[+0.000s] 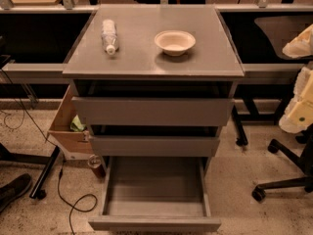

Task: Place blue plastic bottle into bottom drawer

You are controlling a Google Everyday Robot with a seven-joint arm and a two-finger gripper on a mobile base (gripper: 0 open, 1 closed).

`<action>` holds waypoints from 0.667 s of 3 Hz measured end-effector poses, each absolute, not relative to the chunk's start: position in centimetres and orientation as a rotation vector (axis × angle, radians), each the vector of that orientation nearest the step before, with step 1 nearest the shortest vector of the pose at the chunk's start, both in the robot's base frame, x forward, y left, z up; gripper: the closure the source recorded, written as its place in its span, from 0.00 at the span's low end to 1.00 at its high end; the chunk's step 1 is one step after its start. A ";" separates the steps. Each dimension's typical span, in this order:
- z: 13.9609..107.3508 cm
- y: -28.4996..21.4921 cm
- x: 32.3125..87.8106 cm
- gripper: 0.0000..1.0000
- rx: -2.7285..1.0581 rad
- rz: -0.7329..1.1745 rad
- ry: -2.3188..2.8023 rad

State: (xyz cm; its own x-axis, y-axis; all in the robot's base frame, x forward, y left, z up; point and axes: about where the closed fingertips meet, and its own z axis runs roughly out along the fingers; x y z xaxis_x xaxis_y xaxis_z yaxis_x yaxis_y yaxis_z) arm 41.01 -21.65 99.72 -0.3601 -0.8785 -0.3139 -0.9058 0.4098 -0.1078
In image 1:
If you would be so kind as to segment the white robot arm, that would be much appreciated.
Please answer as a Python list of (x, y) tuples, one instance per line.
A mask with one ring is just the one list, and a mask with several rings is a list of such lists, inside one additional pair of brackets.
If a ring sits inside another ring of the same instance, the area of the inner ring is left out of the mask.
[[(313, 54), (313, 25), (304, 29), (289, 42), (283, 53), (291, 58)], [(306, 130), (313, 123), (313, 70), (303, 67), (294, 84), (293, 97), (279, 120), (279, 126), (288, 133)]]

